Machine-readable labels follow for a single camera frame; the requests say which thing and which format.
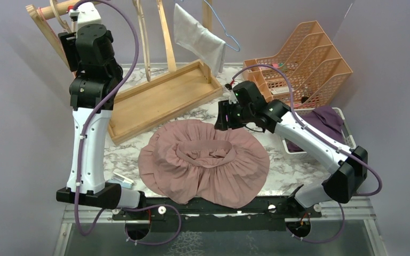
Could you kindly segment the wooden clothes rack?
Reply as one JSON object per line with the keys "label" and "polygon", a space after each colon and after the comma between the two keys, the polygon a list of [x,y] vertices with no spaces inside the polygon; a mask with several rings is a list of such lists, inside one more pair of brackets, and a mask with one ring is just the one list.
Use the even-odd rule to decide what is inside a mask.
{"label": "wooden clothes rack", "polygon": [[[46,20],[55,18],[50,5],[41,9]],[[37,8],[31,4],[26,10],[40,30]],[[121,144],[222,94],[223,87],[210,68],[197,59],[118,92],[108,133],[115,144]]]}

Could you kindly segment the pink skirt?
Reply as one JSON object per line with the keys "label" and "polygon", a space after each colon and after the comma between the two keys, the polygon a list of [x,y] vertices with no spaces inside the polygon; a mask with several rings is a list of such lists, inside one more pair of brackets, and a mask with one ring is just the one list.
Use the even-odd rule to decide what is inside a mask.
{"label": "pink skirt", "polygon": [[270,158],[243,129],[219,131],[197,119],[165,124],[140,151],[142,182],[178,204],[195,197],[233,209],[250,203],[263,188]]}

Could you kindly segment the wooden hanger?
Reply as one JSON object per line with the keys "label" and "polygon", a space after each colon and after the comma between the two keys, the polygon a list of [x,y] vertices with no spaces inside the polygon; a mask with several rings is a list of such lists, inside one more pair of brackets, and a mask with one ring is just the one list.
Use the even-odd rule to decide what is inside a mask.
{"label": "wooden hanger", "polygon": [[72,5],[72,1],[58,2],[57,0],[49,0],[52,13],[56,18],[57,22],[60,24],[62,29],[66,32],[71,32],[71,28],[66,20],[61,18],[62,15],[68,13],[68,7]]}
{"label": "wooden hanger", "polygon": [[142,50],[143,50],[146,80],[150,82],[151,81],[151,62],[150,62],[150,55],[149,55],[148,33],[147,33],[147,28],[146,28],[145,16],[143,13],[141,1],[132,0],[132,2],[137,12],[141,45],[142,45]]}
{"label": "wooden hanger", "polygon": [[163,0],[157,0],[156,3],[157,3],[157,9],[159,12],[161,29],[162,29],[163,39],[164,39],[168,72],[173,73],[177,70],[177,66],[176,66],[176,61],[175,61],[174,49],[173,49],[172,42],[171,42],[170,32],[168,28],[168,23],[167,23],[167,19],[165,16]]}

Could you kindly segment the white skirt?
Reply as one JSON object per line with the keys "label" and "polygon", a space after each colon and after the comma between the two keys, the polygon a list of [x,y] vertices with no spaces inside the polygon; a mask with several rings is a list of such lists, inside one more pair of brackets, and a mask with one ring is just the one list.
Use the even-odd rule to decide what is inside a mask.
{"label": "white skirt", "polygon": [[223,71],[226,42],[210,32],[177,3],[174,7],[174,41],[193,52],[210,68],[214,76]]}

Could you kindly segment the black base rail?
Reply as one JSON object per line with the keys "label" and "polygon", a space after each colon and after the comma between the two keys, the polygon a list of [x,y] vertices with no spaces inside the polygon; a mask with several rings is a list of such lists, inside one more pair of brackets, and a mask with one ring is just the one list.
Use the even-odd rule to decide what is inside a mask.
{"label": "black base rail", "polygon": [[320,218],[322,214],[313,207],[302,212],[289,209],[288,196],[257,196],[249,204],[232,209],[196,197],[188,204],[177,204],[167,197],[147,197],[142,202],[144,211],[121,209],[113,214],[114,221],[124,222],[129,230],[174,233],[180,231],[285,231]]}

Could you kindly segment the purple garment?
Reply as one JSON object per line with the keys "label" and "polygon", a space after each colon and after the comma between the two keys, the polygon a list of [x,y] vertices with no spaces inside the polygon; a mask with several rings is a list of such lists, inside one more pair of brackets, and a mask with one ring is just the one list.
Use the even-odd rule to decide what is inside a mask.
{"label": "purple garment", "polygon": [[342,134],[344,120],[332,107],[321,106],[305,114],[300,114],[298,109],[295,111],[304,121],[320,132],[340,143],[344,143]]}

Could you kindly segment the blue wire hanger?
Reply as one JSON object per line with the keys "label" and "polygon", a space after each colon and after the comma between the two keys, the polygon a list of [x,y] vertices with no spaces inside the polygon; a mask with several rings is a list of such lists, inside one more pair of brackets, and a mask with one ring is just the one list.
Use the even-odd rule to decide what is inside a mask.
{"label": "blue wire hanger", "polygon": [[235,43],[235,47],[229,45],[226,40],[215,35],[204,23],[199,22],[189,14],[180,4],[174,7],[174,41],[181,47],[193,52],[196,56],[208,53],[222,54],[226,47],[235,52],[241,51],[241,46],[236,38],[227,32],[227,29],[209,1],[203,1],[210,8],[212,14],[222,27],[224,35]]}

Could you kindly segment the small white blue box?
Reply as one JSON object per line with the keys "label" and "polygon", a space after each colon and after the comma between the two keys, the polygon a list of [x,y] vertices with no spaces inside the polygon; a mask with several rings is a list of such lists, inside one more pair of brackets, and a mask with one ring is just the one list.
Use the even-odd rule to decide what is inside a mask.
{"label": "small white blue box", "polygon": [[121,187],[132,189],[135,182],[132,179],[125,177],[120,173],[113,172],[111,177],[107,180],[110,183],[117,183],[120,184]]}

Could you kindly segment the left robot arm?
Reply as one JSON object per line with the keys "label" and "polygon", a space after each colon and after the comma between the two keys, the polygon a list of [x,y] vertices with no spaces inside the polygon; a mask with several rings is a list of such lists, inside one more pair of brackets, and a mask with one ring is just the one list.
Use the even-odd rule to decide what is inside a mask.
{"label": "left robot arm", "polygon": [[59,38],[76,77],[69,87],[73,161],[67,184],[56,192],[56,200],[110,210],[126,208],[132,218],[140,219],[146,214],[142,193],[104,177],[104,147],[114,99],[130,73],[125,74],[117,63],[112,33],[102,24],[60,33]]}

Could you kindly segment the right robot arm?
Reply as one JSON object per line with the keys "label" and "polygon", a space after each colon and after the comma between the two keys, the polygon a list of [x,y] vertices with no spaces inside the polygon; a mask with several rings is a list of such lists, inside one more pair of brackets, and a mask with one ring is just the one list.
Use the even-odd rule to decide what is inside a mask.
{"label": "right robot arm", "polygon": [[244,81],[232,88],[234,100],[218,103],[215,129],[239,129],[254,123],[263,131],[283,137],[316,159],[329,177],[301,185],[287,199],[287,211],[300,217],[308,208],[326,201],[348,203],[367,178],[368,152],[350,148],[330,138],[300,118],[280,100],[267,102],[254,82]]}

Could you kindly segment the white perforated basket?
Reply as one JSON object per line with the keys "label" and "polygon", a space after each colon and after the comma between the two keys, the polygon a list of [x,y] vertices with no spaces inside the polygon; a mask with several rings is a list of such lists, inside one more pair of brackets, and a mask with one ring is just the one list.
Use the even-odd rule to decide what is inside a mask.
{"label": "white perforated basket", "polygon": [[[344,137],[344,143],[345,145],[351,147],[351,148],[355,148],[356,147],[356,143],[354,141],[354,138],[350,132],[350,129],[348,127],[348,123],[342,113],[342,111],[337,108],[337,107],[332,107],[344,120],[344,125],[342,128],[342,134]],[[310,112],[312,109],[314,108],[305,108],[305,109],[299,109],[299,113],[300,114],[305,114]],[[314,157],[312,155],[310,155],[309,153],[303,151],[302,149],[300,149],[299,147],[297,147],[295,144],[293,144],[292,142],[290,142],[289,140],[285,139],[284,137],[281,137],[281,141],[282,141],[282,152],[283,154],[288,157],[288,158],[298,158],[298,159],[314,159]]]}

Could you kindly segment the orange plastic desk organizer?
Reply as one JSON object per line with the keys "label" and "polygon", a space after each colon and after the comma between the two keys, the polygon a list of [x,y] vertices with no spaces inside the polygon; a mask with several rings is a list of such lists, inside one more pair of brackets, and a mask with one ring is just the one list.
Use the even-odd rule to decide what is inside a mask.
{"label": "orange plastic desk organizer", "polygon": [[243,62],[266,101],[278,99],[296,109],[328,105],[353,71],[317,21],[300,23],[274,56]]}

